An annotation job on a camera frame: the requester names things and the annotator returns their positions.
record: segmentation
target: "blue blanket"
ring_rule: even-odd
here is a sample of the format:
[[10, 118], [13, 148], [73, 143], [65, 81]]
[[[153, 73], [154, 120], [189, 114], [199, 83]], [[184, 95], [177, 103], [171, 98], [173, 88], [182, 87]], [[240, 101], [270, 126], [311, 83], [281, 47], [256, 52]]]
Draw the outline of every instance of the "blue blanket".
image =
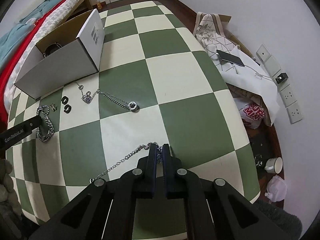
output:
[[31, 18], [39, 19], [48, 11], [50, 11], [61, 0], [45, 0], [36, 9], [34, 9], [27, 17], [20, 20], [9, 32], [0, 38], [0, 74], [7, 62], [11, 59], [23, 39], [34, 28], [32, 23], [26, 24]]

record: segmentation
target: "black plug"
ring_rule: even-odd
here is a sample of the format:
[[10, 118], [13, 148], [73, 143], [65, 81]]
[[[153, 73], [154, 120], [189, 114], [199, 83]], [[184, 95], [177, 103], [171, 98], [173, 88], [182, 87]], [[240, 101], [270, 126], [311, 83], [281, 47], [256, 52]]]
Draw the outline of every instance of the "black plug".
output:
[[287, 73], [281, 73], [279, 76], [276, 77], [276, 82], [278, 84], [280, 84], [280, 83], [286, 81], [287, 79], [288, 79]]

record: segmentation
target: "round silver pendant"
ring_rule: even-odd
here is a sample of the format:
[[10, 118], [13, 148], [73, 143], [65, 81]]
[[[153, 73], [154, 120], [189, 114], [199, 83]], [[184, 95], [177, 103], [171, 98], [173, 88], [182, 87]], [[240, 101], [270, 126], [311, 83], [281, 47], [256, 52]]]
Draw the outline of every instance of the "round silver pendant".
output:
[[138, 105], [136, 102], [132, 101], [128, 104], [128, 109], [131, 111], [131, 112], [135, 112], [138, 110]]
[[90, 96], [91, 92], [88, 91], [83, 97], [82, 100], [86, 103], [86, 104], [90, 104], [92, 101], [92, 97]]

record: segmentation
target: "white cup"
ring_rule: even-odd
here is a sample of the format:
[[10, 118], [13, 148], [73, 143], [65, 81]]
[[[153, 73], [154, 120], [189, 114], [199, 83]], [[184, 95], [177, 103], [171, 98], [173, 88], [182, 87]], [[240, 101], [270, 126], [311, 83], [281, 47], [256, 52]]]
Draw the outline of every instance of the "white cup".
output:
[[283, 162], [281, 157], [269, 159], [264, 169], [268, 173], [280, 173], [282, 170]]

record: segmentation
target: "checkered tablecloth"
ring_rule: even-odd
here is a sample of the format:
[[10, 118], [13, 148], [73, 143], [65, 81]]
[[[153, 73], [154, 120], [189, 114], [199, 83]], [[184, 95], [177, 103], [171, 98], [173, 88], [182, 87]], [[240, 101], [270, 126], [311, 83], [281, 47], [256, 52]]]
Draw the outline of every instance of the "checkered tablecloth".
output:
[[[39, 224], [49, 220], [90, 178], [138, 145], [154, 141], [169, 143], [172, 154], [199, 177], [224, 178], [248, 200], [256, 199], [259, 183], [239, 112], [190, 31], [158, 2], [131, 4], [100, 16], [105, 25], [100, 72], [78, 83], [84, 92], [100, 87], [135, 101], [140, 110], [129, 112], [101, 95], [87, 105], [75, 83], [38, 101], [17, 89], [8, 128], [33, 117], [39, 105], [58, 108], [49, 114], [55, 134], [48, 143], [33, 132], [6, 153], [24, 214]], [[69, 97], [69, 114], [63, 112], [63, 96]], [[119, 178], [147, 154], [140, 151], [104, 179]], [[183, 239], [185, 231], [182, 200], [157, 195], [156, 201], [137, 202], [133, 239]]]

